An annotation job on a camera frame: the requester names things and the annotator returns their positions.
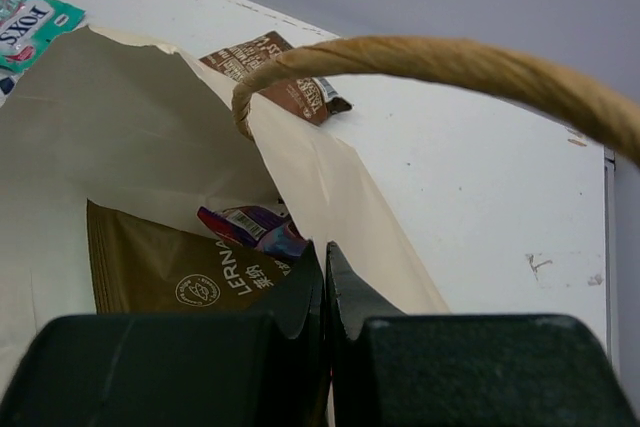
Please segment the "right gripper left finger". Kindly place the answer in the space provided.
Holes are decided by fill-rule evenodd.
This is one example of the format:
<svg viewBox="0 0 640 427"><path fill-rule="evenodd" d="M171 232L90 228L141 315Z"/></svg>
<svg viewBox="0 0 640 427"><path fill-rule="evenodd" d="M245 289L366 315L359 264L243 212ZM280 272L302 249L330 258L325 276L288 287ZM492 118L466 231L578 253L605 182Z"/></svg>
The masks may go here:
<svg viewBox="0 0 640 427"><path fill-rule="evenodd" d="M324 279L313 247L251 308L60 317L1 401L5 426L321 426Z"/></svg>

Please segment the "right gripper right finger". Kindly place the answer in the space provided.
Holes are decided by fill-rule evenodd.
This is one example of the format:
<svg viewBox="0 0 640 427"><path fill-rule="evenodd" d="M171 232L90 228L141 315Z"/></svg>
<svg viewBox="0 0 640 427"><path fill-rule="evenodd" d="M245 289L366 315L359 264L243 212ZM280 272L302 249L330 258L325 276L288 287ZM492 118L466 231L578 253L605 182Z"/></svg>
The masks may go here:
<svg viewBox="0 0 640 427"><path fill-rule="evenodd" d="M607 356L558 314L408 315L326 251L339 426L635 426Z"/></svg>

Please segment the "purple snack packet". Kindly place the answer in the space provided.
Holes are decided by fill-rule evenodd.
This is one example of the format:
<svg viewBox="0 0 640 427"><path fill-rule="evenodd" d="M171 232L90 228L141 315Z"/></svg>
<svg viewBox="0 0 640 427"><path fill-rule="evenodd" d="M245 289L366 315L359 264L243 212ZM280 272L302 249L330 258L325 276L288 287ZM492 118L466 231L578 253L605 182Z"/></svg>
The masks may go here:
<svg viewBox="0 0 640 427"><path fill-rule="evenodd" d="M220 239L278 259L295 260L308 244L283 203L246 205L218 211L202 206L197 217Z"/></svg>

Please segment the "olive brown snack bag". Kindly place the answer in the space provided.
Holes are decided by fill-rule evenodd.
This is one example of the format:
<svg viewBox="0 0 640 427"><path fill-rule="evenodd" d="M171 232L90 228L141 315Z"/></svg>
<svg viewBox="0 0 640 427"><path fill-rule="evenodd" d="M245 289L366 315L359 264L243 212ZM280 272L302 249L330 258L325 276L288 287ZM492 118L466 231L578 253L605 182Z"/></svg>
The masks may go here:
<svg viewBox="0 0 640 427"><path fill-rule="evenodd" d="M242 311L293 265L249 247L86 204L89 262L99 314Z"/></svg>

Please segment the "dark brown snack bag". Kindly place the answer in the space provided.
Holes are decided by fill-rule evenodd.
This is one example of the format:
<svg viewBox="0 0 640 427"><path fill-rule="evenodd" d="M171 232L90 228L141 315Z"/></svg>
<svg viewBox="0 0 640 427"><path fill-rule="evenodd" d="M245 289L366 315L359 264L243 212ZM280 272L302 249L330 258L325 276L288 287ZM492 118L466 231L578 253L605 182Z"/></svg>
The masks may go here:
<svg viewBox="0 0 640 427"><path fill-rule="evenodd" d="M293 46L278 32L270 31L250 41L212 52L200 61L226 77L240 82L267 60L292 49ZM352 105L324 78L282 81L261 90L260 94L316 126L333 115L352 109Z"/></svg>

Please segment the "teal Fox's candy bag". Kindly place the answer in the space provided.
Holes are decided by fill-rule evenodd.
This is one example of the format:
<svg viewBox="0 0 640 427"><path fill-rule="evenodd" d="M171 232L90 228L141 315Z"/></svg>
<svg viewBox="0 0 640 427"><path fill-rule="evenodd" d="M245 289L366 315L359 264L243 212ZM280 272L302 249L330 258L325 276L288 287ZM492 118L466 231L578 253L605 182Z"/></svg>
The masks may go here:
<svg viewBox="0 0 640 427"><path fill-rule="evenodd" d="M60 0L1 0L1 68L22 73L84 17L84 10Z"/></svg>

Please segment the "blue snack packet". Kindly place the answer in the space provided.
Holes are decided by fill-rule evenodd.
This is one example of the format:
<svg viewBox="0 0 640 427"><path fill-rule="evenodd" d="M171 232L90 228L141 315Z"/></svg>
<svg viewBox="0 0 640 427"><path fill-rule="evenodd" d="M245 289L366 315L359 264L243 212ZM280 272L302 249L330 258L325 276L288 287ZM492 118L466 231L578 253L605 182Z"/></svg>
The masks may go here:
<svg viewBox="0 0 640 427"><path fill-rule="evenodd" d="M20 79L21 75L6 69L0 70L0 105L3 105Z"/></svg>

